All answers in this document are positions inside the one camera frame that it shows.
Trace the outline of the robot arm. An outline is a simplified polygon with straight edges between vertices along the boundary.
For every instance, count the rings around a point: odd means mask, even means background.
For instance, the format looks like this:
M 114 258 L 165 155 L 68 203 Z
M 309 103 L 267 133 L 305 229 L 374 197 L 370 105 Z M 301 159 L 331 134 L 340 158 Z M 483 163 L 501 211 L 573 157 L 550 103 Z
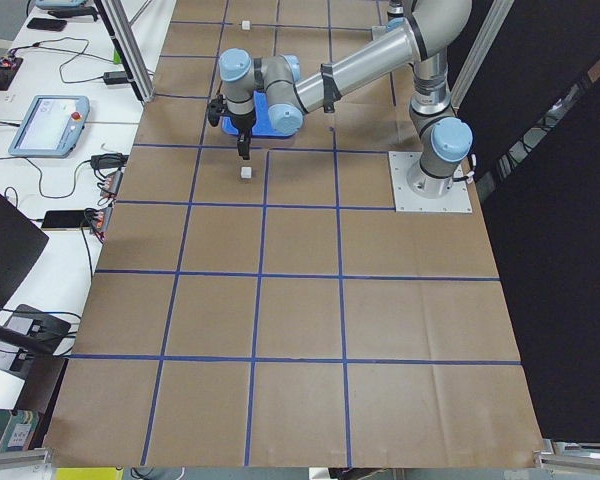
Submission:
M 300 76 L 299 60 L 293 55 L 254 58 L 243 49 L 228 49 L 219 57 L 224 90 L 208 103 L 207 120 L 217 126 L 221 118 L 229 118 L 238 131 L 238 154 L 249 159 L 257 120 L 255 93 L 266 96 L 271 126 L 293 135 L 305 115 L 318 109 L 332 113 L 344 96 L 411 66 L 409 116 L 423 151 L 406 179 L 417 195 L 440 198 L 450 191 L 454 173 L 473 144 L 470 127 L 453 115 L 447 79 L 447 48 L 463 31 L 471 10 L 469 1 L 418 1 L 403 17 L 390 21 L 378 38 L 334 63 L 322 64 L 307 78 Z
M 386 15 L 388 21 L 403 18 L 405 14 L 404 4 L 402 0 L 389 0 Z

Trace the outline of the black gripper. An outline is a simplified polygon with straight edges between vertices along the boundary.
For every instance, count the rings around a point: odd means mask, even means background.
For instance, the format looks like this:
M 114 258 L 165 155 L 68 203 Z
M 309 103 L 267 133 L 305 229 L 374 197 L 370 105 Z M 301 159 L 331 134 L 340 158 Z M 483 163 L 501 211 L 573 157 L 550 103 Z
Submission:
M 246 100 L 228 100 L 229 118 L 238 131 L 237 150 L 243 160 L 250 159 L 250 135 L 255 125 L 255 101 L 253 97 Z

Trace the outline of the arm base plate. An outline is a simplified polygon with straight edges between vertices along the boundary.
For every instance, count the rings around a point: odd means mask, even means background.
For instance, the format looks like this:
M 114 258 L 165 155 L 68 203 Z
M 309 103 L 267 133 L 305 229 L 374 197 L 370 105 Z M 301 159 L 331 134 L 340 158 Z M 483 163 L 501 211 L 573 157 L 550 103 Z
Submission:
M 451 177 L 437 179 L 421 168 L 421 152 L 389 151 L 390 176 L 397 213 L 471 214 L 473 208 L 466 181 L 457 165 Z

